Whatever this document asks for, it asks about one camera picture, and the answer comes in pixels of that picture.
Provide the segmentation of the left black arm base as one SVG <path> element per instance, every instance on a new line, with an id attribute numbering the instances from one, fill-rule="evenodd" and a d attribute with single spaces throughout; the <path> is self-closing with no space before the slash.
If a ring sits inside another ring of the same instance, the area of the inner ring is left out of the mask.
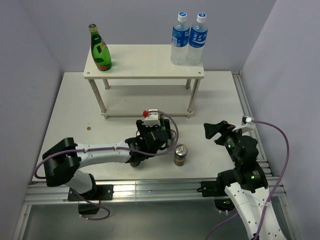
<path id="1" fill-rule="evenodd" d="M 92 193 L 84 193 L 80 196 L 83 197 L 87 201 L 98 201 L 98 205 L 101 204 L 102 201 L 111 201 L 113 199 L 114 186 L 112 184 L 98 184 L 96 189 L 93 190 Z M 73 189 L 69 189 L 69 193 L 67 196 L 68 202 L 81 202 L 82 200 L 77 193 Z M 78 204 L 78 213 L 80 215 L 85 215 L 91 217 L 96 215 L 99 211 L 98 206 L 94 206 L 90 203 L 79 203 Z"/>

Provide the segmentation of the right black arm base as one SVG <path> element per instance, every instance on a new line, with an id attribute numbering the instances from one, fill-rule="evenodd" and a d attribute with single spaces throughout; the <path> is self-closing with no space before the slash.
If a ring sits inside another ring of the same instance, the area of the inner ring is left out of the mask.
<path id="1" fill-rule="evenodd" d="M 201 181 L 200 187 L 197 188 L 196 191 L 201 193 L 204 198 L 212 197 L 214 206 L 218 211 L 231 212 L 235 209 L 235 205 L 225 191 L 219 186 L 217 180 Z"/>

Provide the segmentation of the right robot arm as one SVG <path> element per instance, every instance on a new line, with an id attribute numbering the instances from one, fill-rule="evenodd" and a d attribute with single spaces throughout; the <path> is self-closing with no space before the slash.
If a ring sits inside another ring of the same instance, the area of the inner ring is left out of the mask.
<path id="1" fill-rule="evenodd" d="M 217 124 L 204 123 L 205 137 L 224 146 L 234 168 L 218 173 L 216 180 L 202 181 L 197 189 L 203 197 L 227 196 L 240 216 L 250 240 L 284 240 L 271 197 L 279 182 L 269 187 L 267 177 L 258 163 L 258 141 L 246 135 L 255 129 L 258 120 L 243 116 L 241 126 L 223 120 Z"/>

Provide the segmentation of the green glass bottle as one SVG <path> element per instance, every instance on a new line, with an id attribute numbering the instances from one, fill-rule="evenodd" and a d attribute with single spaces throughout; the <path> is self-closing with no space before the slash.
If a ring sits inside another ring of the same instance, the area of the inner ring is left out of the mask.
<path id="1" fill-rule="evenodd" d="M 93 61 L 100 71 L 108 71 L 112 67 L 110 51 L 99 34 L 97 25 L 92 23 L 88 29 L 91 37 L 90 50 Z"/>
<path id="2" fill-rule="evenodd" d="M 161 129 L 166 131 L 167 130 L 167 119 L 164 117 L 163 114 L 160 114 L 159 120 L 160 120 Z"/>

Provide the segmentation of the black gold can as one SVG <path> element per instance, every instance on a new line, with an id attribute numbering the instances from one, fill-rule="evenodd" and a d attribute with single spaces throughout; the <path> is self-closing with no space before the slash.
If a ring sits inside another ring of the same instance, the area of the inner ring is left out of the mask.
<path id="1" fill-rule="evenodd" d="M 132 161 L 129 164 L 131 167 L 136 168 L 141 164 L 141 161 Z"/>
<path id="2" fill-rule="evenodd" d="M 174 163 L 176 166 L 181 167 L 184 165 L 188 149 L 184 144 L 179 144 L 174 149 Z"/>

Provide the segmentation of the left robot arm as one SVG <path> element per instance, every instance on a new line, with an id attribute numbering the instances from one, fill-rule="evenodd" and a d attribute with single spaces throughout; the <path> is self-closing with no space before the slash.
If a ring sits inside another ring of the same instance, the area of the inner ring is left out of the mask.
<path id="1" fill-rule="evenodd" d="M 46 185 L 66 185 L 74 193 L 91 200 L 98 194 L 98 187 L 94 176 L 82 172 L 81 168 L 105 163 L 137 167 L 152 154 L 169 146 L 172 136 L 168 119 L 161 118 L 153 126 L 137 120 L 136 126 L 139 135 L 111 145 L 80 144 L 75 143 L 72 137 L 64 138 L 42 156 Z"/>

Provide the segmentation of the green glass bottle front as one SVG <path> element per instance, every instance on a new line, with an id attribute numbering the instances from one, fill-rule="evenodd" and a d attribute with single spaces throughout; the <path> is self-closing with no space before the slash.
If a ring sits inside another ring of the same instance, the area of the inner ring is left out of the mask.
<path id="1" fill-rule="evenodd" d="M 108 71 L 112 67 L 110 51 L 99 34 L 97 25 L 92 23 L 88 29 L 91 37 L 90 50 L 93 61 L 100 71 Z"/>

